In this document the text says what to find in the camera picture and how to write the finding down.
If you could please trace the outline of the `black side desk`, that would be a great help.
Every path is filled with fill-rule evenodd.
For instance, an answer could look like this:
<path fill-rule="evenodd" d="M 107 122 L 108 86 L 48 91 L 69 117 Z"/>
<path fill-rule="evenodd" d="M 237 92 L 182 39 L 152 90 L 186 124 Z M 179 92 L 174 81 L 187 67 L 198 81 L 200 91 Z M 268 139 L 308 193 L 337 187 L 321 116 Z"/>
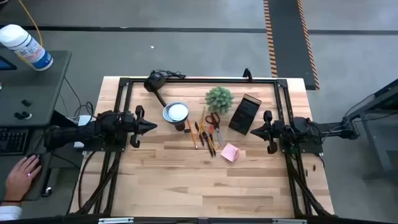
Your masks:
<path fill-rule="evenodd" d="M 52 155 L 44 147 L 44 131 L 64 118 L 56 111 L 55 105 L 72 56 L 66 50 L 55 50 L 50 54 L 53 65 L 39 72 L 30 68 L 12 52 L 0 50 L 0 55 L 17 67 L 16 70 L 0 71 L 0 128 L 29 130 L 24 155 L 0 156 L 0 200 L 4 198 L 5 183 L 11 169 L 31 152 L 41 155 L 42 168 L 25 195 L 25 200 L 39 199 L 47 183 Z M 26 107 L 21 103 L 22 100 L 31 101 L 32 105 Z M 14 117 L 15 112 L 23 111 L 31 113 L 31 119 L 19 120 Z"/>

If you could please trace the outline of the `person's hand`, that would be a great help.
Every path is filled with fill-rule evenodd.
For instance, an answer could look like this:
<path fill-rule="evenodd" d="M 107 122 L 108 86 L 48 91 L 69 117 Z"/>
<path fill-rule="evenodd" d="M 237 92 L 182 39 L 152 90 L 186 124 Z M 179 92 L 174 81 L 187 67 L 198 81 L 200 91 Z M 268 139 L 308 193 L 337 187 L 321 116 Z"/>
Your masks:
<path fill-rule="evenodd" d="M 42 166 L 39 156 L 23 157 L 10 171 L 6 179 L 4 203 L 18 205 L 29 191 Z"/>

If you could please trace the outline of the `pink sticky notes pad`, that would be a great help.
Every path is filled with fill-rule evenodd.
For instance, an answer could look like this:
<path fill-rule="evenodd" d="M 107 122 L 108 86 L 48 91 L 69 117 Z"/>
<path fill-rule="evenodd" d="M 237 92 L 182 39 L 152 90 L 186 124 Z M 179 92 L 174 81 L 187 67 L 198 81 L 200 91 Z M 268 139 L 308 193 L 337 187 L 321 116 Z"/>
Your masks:
<path fill-rule="evenodd" d="M 240 154 L 239 148 L 230 143 L 227 143 L 223 148 L 223 150 L 221 151 L 220 155 L 227 161 L 234 162 L 239 157 L 239 154 Z"/>

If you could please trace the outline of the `grey side table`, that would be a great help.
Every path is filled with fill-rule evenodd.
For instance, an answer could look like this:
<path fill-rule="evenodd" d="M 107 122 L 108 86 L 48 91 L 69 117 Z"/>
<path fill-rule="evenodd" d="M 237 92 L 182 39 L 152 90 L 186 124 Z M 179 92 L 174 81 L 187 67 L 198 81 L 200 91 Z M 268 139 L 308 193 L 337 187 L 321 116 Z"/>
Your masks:
<path fill-rule="evenodd" d="M 362 125 L 370 147 L 375 150 L 381 170 L 363 176 L 364 180 L 398 178 L 398 79 L 365 97 L 343 116 L 349 123 Z"/>

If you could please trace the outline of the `red-handled scissors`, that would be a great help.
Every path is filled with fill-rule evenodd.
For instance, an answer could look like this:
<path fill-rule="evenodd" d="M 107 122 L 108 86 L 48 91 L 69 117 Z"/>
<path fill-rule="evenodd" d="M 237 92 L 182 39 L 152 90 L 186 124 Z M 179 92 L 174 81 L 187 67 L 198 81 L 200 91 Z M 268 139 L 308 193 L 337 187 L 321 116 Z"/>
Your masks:
<path fill-rule="evenodd" d="M 216 131 L 216 135 L 218 138 L 218 142 L 220 146 L 224 146 L 223 144 L 223 138 L 220 132 L 220 117 L 218 116 L 217 113 L 212 112 L 210 115 L 205 117 L 205 120 L 207 123 L 212 124 L 214 130 Z"/>

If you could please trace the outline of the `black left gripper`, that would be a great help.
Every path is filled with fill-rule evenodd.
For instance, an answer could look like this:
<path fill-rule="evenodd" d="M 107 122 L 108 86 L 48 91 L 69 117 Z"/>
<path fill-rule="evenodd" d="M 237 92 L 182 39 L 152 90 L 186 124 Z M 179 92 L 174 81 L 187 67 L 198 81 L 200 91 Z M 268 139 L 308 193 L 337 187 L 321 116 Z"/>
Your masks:
<path fill-rule="evenodd" d="M 130 111 L 126 113 L 126 131 L 128 133 L 132 133 L 132 136 L 130 137 L 130 145 L 134 148 L 139 148 L 141 143 L 139 136 L 142 136 L 148 131 L 155 129 L 157 125 L 155 123 L 142 120 L 144 115 L 144 109 L 142 105 L 136 106 L 135 112 L 135 114 L 131 113 Z"/>

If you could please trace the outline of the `black mesh desk organizer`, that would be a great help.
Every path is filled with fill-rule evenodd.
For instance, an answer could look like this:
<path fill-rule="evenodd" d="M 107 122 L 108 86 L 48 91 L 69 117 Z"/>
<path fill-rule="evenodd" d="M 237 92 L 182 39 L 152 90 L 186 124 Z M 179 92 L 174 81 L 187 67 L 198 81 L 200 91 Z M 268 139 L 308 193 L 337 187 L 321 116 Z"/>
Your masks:
<path fill-rule="evenodd" d="M 240 134 L 247 135 L 261 103 L 261 100 L 244 94 L 228 127 Z"/>

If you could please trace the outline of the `black desk lamp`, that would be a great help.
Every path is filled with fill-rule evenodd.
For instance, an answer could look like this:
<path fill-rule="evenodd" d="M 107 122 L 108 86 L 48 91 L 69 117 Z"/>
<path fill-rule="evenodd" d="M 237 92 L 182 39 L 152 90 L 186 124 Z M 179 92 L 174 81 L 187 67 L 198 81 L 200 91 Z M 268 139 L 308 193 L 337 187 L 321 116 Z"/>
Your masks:
<path fill-rule="evenodd" d="M 177 131 L 185 129 L 185 122 L 188 118 L 189 109 L 183 102 L 172 102 L 167 104 L 161 97 L 159 90 L 165 85 L 166 81 L 171 78 L 184 79 L 186 75 L 180 72 L 171 72 L 169 70 L 153 70 L 144 81 L 144 88 L 153 93 L 163 106 L 162 116 Z"/>

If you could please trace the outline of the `white power adapter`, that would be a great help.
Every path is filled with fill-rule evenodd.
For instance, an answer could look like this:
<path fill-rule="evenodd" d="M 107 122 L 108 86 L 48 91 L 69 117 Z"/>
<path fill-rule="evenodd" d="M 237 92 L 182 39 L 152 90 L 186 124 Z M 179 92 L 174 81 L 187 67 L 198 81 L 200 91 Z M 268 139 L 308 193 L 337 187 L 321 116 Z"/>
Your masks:
<path fill-rule="evenodd" d="M 90 115 L 80 115 L 78 119 L 78 126 L 84 126 L 88 124 L 92 120 L 92 117 Z M 75 149 L 83 149 L 84 144 L 82 142 L 75 142 L 74 143 L 74 148 Z"/>

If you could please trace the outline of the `green potted plant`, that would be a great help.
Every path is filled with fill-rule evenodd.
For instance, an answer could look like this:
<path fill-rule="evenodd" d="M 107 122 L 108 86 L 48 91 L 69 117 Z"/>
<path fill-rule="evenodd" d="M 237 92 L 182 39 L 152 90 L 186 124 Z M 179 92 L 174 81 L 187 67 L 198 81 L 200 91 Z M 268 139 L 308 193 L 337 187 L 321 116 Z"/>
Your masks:
<path fill-rule="evenodd" d="M 216 86 L 206 93 L 205 101 L 208 111 L 212 113 L 225 114 L 233 104 L 234 96 L 222 86 Z"/>

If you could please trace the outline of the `white wipes canister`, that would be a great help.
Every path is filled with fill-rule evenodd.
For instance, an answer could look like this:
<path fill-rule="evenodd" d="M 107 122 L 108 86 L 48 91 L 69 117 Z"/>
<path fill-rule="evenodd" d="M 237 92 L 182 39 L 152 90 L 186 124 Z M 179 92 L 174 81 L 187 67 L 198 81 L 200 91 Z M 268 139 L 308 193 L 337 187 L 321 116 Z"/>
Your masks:
<path fill-rule="evenodd" d="M 53 57 L 21 26 L 9 24 L 1 28 L 0 43 L 36 71 L 53 64 Z"/>

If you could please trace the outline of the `black orange-striped floor mat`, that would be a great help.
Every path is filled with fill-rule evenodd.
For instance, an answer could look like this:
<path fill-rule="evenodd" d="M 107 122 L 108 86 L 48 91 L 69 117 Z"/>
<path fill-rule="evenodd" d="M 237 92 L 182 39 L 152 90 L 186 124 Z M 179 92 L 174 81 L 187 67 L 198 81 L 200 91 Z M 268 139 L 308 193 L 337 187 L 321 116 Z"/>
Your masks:
<path fill-rule="evenodd" d="M 307 90 L 319 90 L 302 0 L 263 3 L 272 77 L 301 78 Z"/>

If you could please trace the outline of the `tablet screen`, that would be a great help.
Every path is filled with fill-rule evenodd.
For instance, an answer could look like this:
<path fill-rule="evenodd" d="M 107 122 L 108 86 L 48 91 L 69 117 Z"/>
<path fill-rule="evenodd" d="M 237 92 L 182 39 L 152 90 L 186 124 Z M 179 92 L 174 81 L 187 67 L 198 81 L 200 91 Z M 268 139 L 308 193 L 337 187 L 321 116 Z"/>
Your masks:
<path fill-rule="evenodd" d="M 0 55 L 0 71 L 3 70 L 16 70 L 17 67 Z"/>

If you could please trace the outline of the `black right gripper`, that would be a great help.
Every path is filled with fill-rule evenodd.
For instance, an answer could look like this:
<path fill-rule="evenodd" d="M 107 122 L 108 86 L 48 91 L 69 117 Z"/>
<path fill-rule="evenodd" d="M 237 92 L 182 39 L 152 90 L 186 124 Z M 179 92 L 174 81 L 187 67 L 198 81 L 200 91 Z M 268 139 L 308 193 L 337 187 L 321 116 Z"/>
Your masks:
<path fill-rule="evenodd" d="M 267 152 L 274 154 L 277 152 L 277 143 L 274 141 L 275 138 L 280 138 L 284 131 L 284 122 L 282 120 L 275 120 L 271 123 L 273 117 L 270 110 L 265 110 L 263 114 L 264 124 L 256 129 L 251 130 L 251 134 L 268 141 Z"/>

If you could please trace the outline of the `black keyboard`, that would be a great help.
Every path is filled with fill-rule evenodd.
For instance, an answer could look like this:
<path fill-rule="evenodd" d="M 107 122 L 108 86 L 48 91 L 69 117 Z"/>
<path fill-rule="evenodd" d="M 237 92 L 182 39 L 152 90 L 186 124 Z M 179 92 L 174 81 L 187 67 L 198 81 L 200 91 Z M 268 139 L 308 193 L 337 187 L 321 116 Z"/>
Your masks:
<path fill-rule="evenodd" d="M 0 128 L 0 156 L 24 155 L 28 137 L 28 129 Z"/>

